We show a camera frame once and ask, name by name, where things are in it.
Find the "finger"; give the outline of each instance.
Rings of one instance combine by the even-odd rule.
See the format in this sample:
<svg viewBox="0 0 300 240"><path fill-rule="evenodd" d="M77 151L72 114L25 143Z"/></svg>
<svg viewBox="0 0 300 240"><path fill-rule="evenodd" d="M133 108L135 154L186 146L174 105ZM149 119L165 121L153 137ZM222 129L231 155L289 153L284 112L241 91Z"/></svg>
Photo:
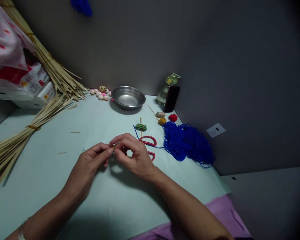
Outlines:
<svg viewBox="0 0 300 240"><path fill-rule="evenodd" d="M131 164L131 158L127 157L120 149L114 149L114 154L116 155L118 162L124 166Z"/></svg>
<svg viewBox="0 0 300 240"><path fill-rule="evenodd" d="M104 167L106 168L109 165L109 158L104 161Z"/></svg>
<svg viewBox="0 0 300 240"><path fill-rule="evenodd" d="M123 147L121 151L122 151L125 155L127 155L127 151L128 151L128 150L129 150L129 148Z"/></svg>
<svg viewBox="0 0 300 240"><path fill-rule="evenodd" d="M135 137L133 137L130 133L121 134L119 136L116 136L114 139L110 141L110 144L116 144L117 142L121 141L124 138L128 138L131 141L137 141Z"/></svg>
<svg viewBox="0 0 300 240"><path fill-rule="evenodd" d="M124 138L114 148L123 149L124 147L130 149L132 152L135 152L137 150L137 143L135 141L131 141L128 138Z"/></svg>
<svg viewBox="0 0 300 240"><path fill-rule="evenodd" d="M97 153L100 151L104 151L109 149L111 146L109 144L104 144L104 143L98 143L94 146L92 146L91 148L89 148L88 150L86 150L86 154L88 154L90 157L95 158Z"/></svg>
<svg viewBox="0 0 300 240"><path fill-rule="evenodd" d="M113 148L109 148L108 150L103 151L98 156L96 156L93 161L96 164L96 167L98 168L105 160L107 160L111 154L113 153Z"/></svg>

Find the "red scissors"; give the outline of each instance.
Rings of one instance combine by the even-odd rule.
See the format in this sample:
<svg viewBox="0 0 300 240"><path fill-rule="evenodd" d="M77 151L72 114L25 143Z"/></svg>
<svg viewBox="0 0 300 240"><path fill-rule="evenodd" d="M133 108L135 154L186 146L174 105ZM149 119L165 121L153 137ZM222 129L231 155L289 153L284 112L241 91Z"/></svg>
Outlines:
<svg viewBox="0 0 300 240"><path fill-rule="evenodd" d="M153 140L154 143L149 143L149 142L143 141L142 140L143 138L150 138L150 139ZM143 136L143 137L139 138L139 141L143 142L145 145L148 145L148 146L152 146L152 147L156 147L157 146L156 139L154 137L151 137L151 136ZM153 152L149 152L149 151L148 151L148 153L149 153L149 155L152 156L151 161L153 161L156 158L156 154L153 153Z"/></svg>

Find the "bundle of bamboo strips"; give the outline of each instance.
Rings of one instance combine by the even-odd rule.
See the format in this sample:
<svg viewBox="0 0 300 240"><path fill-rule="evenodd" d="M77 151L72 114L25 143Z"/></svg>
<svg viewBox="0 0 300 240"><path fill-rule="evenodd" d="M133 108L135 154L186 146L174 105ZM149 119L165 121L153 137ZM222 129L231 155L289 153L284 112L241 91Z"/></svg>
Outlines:
<svg viewBox="0 0 300 240"><path fill-rule="evenodd" d="M0 142L0 183L10 172L14 162L22 152L32 134L41 129L41 126L60 113L72 109L73 98L63 99L57 95L46 105L21 133Z"/></svg>
<svg viewBox="0 0 300 240"><path fill-rule="evenodd" d="M0 0L0 6L8 14L12 21L30 38L35 46L36 57L43 64L44 68L51 77L56 92L63 93L62 97L68 99L73 98L78 101L84 99L84 92L87 90L82 84L77 82L73 77L69 75L75 74L64 68L58 61L56 61L51 54L40 43L37 37L33 34L29 25L23 19L19 11L14 6L12 0Z"/></svg>

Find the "blue yarn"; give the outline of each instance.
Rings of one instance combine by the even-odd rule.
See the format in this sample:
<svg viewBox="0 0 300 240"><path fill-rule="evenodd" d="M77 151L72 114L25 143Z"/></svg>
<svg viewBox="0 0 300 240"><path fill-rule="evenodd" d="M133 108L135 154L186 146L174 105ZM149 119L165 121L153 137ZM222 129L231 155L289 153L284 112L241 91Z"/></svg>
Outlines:
<svg viewBox="0 0 300 240"><path fill-rule="evenodd" d="M166 122L162 127L165 132L163 146L175 159L183 161L188 157L203 168L212 166L214 161L212 149L196 128L190 124L177 126L173 122Z"/></svg>
<svg viewBox="0 0 300 240"><path fill-rule="evenodd" d="M83 13L87 17L92 15L92 10L89 6L88 0L71 0L71 5L78 13Z"/></svg>

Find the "red yarn ball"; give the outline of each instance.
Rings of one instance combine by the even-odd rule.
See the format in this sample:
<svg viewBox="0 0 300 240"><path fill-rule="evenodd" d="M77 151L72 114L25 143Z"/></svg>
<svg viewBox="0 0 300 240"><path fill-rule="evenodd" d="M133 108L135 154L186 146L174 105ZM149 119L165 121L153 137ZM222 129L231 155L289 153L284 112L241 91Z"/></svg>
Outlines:
<svg viewBox="0 0 300 240"><path fill-rule="evenodd" d="M171 122L175 122L175 121L178 119L178 117L177 117L177 115L175 115L175 114L171 114L171 115L169 116L169 119L171 120Z"/></svg>

